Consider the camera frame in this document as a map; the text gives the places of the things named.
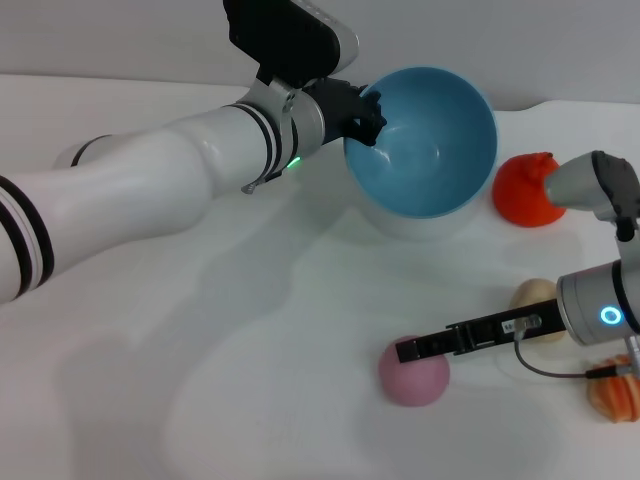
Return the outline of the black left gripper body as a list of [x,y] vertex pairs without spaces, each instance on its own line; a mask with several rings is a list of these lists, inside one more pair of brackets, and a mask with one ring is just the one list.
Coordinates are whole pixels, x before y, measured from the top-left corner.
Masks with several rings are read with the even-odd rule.
[[353,112],[356,99],[345,92],[347,81],[332,78],[317,80],[312,85],[312,99],[319,107],[324,120],[323,144],[345,137],[348,116]]

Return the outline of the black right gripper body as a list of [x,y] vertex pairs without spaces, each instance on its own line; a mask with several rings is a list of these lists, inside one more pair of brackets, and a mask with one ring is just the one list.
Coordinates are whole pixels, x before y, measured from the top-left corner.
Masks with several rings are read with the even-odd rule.
[[566,327],[557,301],[551,299],[456,323],[448,329],[456,341],[453,353],[467,354],[517,339],[564,332]]

